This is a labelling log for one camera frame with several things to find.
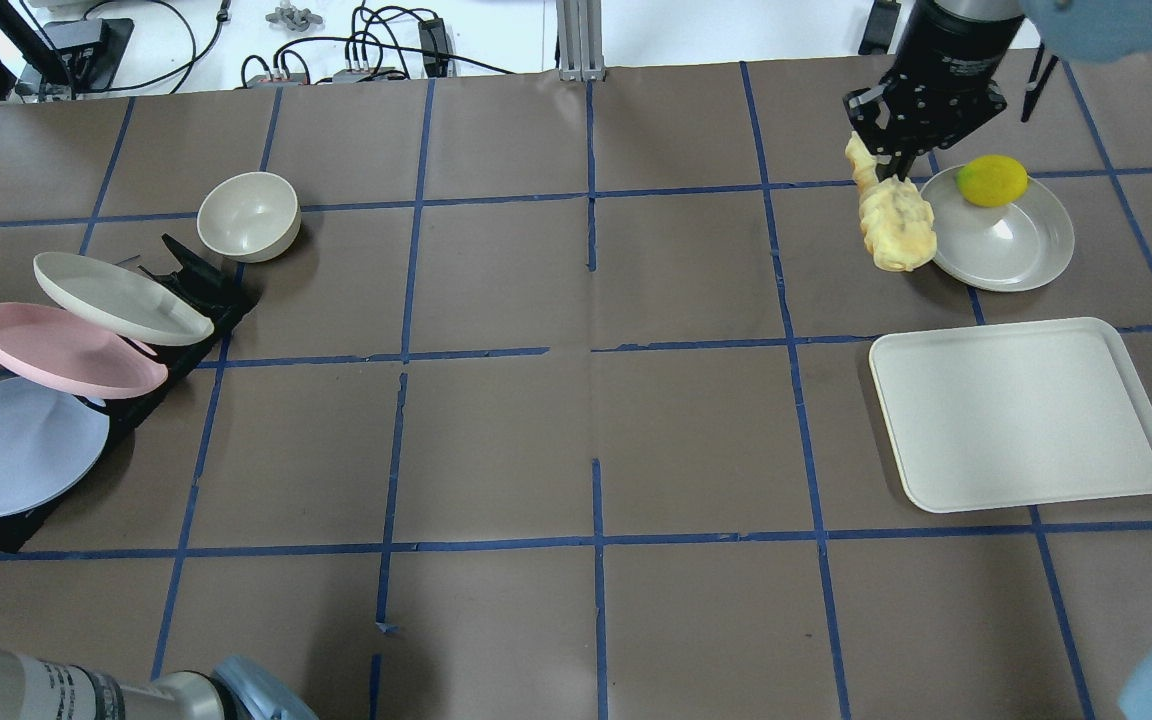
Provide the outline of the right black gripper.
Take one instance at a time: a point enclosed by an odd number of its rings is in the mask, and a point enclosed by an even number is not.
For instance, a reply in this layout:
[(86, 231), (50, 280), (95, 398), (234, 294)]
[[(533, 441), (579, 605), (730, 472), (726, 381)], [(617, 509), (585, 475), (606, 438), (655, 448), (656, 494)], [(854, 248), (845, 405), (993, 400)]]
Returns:
[(914, 10), (893, 63), (846, 94), (847, 119), (878, 179), (908, 179), (914, 161), (950, 149), (1006, 108), (995, 71), (1009, 50), (1009, 12)]

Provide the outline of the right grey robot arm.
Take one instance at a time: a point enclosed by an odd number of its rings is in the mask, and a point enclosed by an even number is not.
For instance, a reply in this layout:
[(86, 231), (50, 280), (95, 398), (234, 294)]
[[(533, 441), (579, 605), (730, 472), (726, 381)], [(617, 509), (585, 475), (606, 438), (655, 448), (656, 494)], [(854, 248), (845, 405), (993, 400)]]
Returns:
[(1152, 1), (916, 1), (878, 85), (846, 94), (846, 159), (878, 181), (952, 149), (1006, 109), (995, 82), (1029, 20), (1039, 59), (1112, 63), (1152, 50)]

